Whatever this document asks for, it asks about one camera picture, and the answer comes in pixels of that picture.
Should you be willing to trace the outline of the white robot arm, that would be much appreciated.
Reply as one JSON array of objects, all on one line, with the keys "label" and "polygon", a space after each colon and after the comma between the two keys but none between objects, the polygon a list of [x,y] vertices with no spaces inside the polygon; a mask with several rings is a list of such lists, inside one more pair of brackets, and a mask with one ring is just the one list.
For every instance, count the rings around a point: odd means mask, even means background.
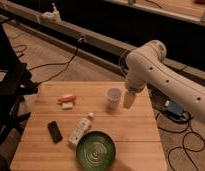
[{"label": "white robot arm", "polygon": [[138,93],[150,83],[193,115],[205,117],[205,87],[166,67],[162,63],[166,54],[166,47],[159,40],[132,50],[126,57],[126,89]]}]

